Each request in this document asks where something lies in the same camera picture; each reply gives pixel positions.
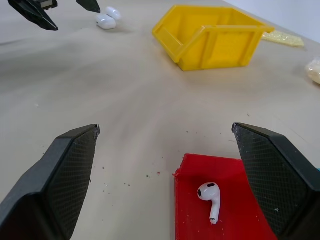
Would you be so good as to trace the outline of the red plastic tray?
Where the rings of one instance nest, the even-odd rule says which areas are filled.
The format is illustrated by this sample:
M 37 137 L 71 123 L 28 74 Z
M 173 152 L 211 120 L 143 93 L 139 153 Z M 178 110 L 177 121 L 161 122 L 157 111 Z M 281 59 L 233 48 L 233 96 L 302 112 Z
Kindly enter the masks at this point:
M 278 240 L 247 180 L 242 160 L 187 153 L 174 173 L 175 240 Z M 210 223 L 211 201 L 198 188 L 215 182 L 221 206 Z

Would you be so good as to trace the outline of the white earbud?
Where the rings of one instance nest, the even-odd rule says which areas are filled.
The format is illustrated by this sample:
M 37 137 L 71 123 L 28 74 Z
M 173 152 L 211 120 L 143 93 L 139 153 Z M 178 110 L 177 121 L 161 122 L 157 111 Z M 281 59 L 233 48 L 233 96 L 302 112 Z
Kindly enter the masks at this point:
M 219 221 L 221 208 L 221 191 L 217 183 L 207 182 L 202 184 L 197 190 L 198 198 L 203 201 L 211 201 L 209 221 L 216 225 Z

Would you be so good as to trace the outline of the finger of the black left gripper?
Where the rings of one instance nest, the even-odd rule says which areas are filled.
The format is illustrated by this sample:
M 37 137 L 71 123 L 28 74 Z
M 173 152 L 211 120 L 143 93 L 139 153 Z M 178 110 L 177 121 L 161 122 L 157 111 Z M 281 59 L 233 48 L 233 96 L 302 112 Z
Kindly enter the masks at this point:
M 101 12 L 101 8 L 97 0 L 76 0 L 76 2 L 89 12 L 94 12 L 98 14 Z
M 37 3 L 37 0 L 8 0 L 9 5 L 29 22 L 47 31 L 58 31 L 58 26 Z

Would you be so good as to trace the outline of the white earbud charging case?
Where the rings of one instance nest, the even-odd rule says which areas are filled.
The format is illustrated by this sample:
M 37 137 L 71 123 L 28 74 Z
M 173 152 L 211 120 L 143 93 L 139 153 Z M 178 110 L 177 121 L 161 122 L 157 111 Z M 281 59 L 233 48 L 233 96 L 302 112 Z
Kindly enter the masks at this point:
M 112 30 L 117 26 L 117 21 L 122 19 L 121 13 L 114 7 L 108 6 L 105 13 L 98 14 L 95 17 L 95 22 L 98 27 L 103 30 Z

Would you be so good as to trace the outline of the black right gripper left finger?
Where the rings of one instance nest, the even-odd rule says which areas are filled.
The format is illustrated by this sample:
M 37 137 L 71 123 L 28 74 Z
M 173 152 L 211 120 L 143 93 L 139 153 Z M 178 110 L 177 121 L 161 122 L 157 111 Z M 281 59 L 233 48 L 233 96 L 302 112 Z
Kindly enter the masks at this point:
M 0 240 L 70 240 L 93 168 L 100 127 L 58 136 L 0 203 Z

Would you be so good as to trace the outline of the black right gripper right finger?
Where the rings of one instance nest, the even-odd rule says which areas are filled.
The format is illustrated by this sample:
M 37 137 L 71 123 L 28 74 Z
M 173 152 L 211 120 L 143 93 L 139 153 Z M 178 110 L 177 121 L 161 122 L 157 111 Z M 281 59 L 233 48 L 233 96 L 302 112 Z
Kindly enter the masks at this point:
M 282 134 L 235 122 L 251 191 L 278 240 L 320 240 L 320 170 Z

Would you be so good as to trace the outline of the pale yellow flat sponge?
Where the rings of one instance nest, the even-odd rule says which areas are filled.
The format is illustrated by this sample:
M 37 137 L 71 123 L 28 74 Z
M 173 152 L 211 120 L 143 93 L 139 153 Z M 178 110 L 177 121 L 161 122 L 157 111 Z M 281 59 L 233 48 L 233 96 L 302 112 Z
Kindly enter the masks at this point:
M 300 37 L 277 30 L 271 33 L 265 32 L 261 38 L 265 41 L 286 45 L 289 47 L 302 48 L 305 46 L 304 41 Z

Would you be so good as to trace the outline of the pale yellow crumpled object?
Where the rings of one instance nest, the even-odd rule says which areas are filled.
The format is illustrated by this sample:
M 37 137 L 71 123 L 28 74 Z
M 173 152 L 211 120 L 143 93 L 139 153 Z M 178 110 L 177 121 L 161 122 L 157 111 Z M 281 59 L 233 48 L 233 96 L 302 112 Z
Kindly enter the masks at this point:
M 320 56 L 315 57 L 309 62 L 305 67 L 305 71 L 314 83 L 320 85 Z

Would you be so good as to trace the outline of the yellow plastic bin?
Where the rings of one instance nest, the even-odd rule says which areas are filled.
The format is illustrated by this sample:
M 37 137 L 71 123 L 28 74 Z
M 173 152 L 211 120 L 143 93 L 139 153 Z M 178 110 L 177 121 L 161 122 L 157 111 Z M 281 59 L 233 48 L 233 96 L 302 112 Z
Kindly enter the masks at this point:
M 274 30 L 232 7 L 174 5 L 152 35 L 183 71 L 195 71 L 247 66 Z

